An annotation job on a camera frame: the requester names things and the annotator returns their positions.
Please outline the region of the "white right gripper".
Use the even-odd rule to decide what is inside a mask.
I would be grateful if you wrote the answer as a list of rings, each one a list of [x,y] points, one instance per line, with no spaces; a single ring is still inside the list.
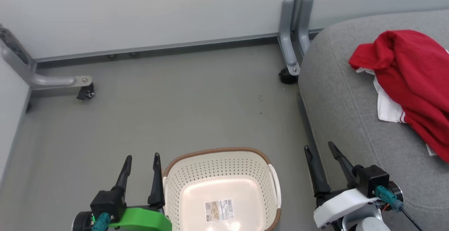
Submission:
[[[356,179],[352,172],[354,166],[335,143],[329,141],[328,146],[343,171],[347,186],[355,186]],[[316,146],[305,146],[304,152],[314,196],[329,194],[331,188],[324,173],[319,151]],[[313,212],[313,218],[318,228],[341,221],[341,230],[350,230],[353,227],[357,230],[378,230],[380,209],[375,204],[377,199],[366,197],[358,189],[346,190],[319,206]]]

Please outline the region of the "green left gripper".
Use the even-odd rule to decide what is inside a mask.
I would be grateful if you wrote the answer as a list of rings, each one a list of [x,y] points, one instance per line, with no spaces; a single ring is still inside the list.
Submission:
[[[128,155],[114,188],[126,191],[132,162],[132,155]],[[173,229],[172,222],[165,215],[164,207],[151,206],[165,205],[161,159],[157,152],[154,154],[153,172],[151,193],[147,199],[149,206],[128,207],[118,222],[111,221],[109,228],[119,231],[171,231]]]

